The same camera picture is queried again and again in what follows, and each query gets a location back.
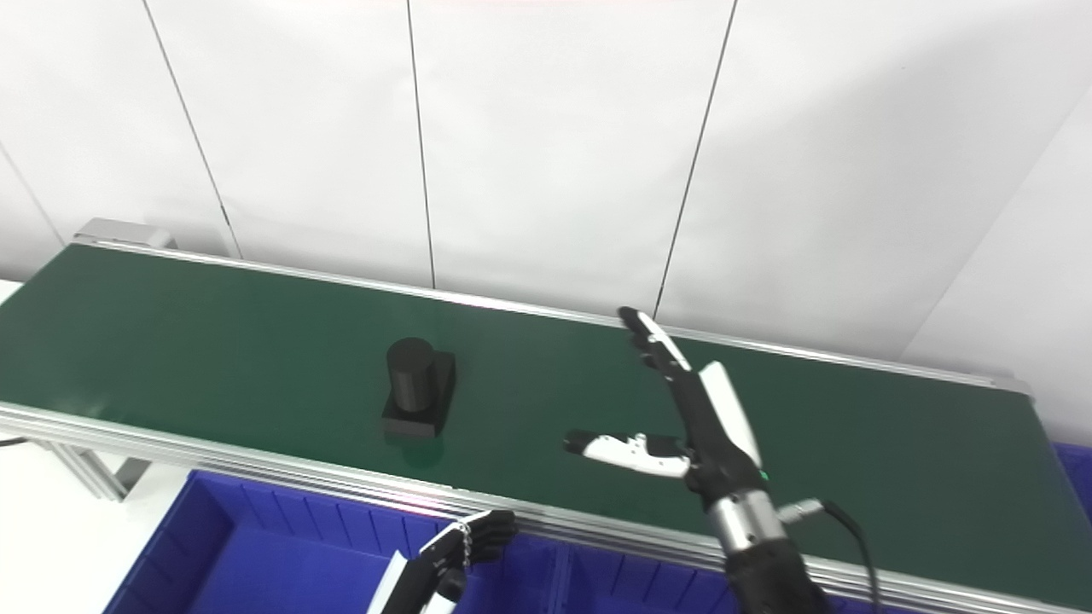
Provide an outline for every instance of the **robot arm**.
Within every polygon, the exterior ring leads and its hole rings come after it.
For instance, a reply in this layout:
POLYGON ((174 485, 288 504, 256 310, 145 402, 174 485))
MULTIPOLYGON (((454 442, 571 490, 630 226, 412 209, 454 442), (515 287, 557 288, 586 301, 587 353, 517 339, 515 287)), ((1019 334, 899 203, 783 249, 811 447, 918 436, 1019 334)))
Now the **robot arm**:
POLYGON ((626 469, 681 477, 701 497, 744 614, 826 614, 827 600, 770 499, 755 436, 724 367, 713 362, 696 371, 652 318, 629 307, 618 315, 644 364, 666 381, 686 440, 573 430, 565 448, 626 469))
POLYGON ((395 552, 367 614, 450 614, 466 589, 466 568, 499 558, 515 533, 514 513, 483 511, 448 524, 412 560, 395 552))

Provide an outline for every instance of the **black cylinder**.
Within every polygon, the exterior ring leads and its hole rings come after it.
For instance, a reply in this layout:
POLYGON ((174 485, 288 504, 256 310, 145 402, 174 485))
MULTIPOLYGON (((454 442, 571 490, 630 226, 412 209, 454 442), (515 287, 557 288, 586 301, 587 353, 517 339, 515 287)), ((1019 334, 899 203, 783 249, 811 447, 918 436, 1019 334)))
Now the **black cylinder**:
POLYGON ((407 336, 387 351, 394 403, 404 412, 427 410, 436 401, 436 352, 424 339, 407 336))

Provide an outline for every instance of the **white panel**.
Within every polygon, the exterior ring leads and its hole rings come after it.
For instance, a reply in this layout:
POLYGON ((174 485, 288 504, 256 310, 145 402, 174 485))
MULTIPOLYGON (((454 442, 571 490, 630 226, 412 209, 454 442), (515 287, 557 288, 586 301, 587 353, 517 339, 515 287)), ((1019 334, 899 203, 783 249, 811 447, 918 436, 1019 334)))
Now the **white panel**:
POLYGON ((0 139, 66 240, 97 216, 234 251, 139 0, 0 3, 0 139))
POLYGON ((1055 439, 1092 445, 1092 90, 903 358, 1012 373, 1055 439))
POLYGON ((102 614, 189 475, 189 468, 153 463, 116 504, 91 496, 33 444, 3 448, 0 459, 5 613, 102 614))
POLYGON ((0 149, 0 280, 29 279, 60 248, 60 239, 0 149))
POLYGON ((1092 81, 1085 0, 740 2, 660 314, 894 357, 1092 81))
POLYGON ((8 300, 8 298, 10 298, 11 295, 15 294, 15 291, 19 290, 22 285, 23 284, 17 282, 9 282, 0 280, 0 304, 2 304, 4 300, 8 300))
POLYGON ((731 4, 412 0, 438 285, 651 309, 731 4))
POLYGON ((430 285, 405 0, 152 0, 246 258, 430 285))

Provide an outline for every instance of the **blue storage crate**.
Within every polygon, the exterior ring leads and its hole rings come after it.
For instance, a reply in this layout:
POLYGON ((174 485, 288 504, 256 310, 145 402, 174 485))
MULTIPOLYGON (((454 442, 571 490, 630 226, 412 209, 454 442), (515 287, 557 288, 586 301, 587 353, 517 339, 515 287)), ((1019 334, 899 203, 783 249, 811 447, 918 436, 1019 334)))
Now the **blue storage crate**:
MULTIPOLYGON (((447 521, 193 472, 107 614, 365 611, 394 551, 416 553, 447 521)), ((471 569, 460 613, 553 609, 558 545, 517 535, 471 569)))
POLYGON ((1069 483, 1077 492, 1077 498, 1084 508, 1084 515, 1092 520, 1092 448, 1055 444, 1061 467, 1066 470, 1069 483))
MULTIPOLYGON (((1092 517, 1092 449, 1057 445, 1092 517)), ((394 551, 416 553, 447 524, 193 472, 107 614, 360 613, 394 551)), ((840 614, 866 602, 831 598, 840 614)), ((735 614, 724 577, 638 556, 517 535, 472 568, 460 614, 735 614)), ((886 607, 889 614, 909 614, 886 607)))

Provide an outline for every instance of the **cable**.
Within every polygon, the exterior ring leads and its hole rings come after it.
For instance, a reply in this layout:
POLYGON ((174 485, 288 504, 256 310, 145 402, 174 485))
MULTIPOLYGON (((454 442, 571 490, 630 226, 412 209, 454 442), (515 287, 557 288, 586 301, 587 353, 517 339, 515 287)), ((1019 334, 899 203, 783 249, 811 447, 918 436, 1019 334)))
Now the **cable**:
POLYGON ((857 540, 857 545, 860 547, 860 559, 865 564, 865 569, 868 571, 868 588, 873 593, 873 614, 882 614, 883 604, 880 602, 880 581, 876 577, 876 565, 873 564, 873 556, 868 553, 868 542, 865 541, 865 531, 860 528, 848 513, 842 508, 838 507, 834 501, 823 500, 822 509, 831 516, 834 520, 842 523, 845 530, 857 540))

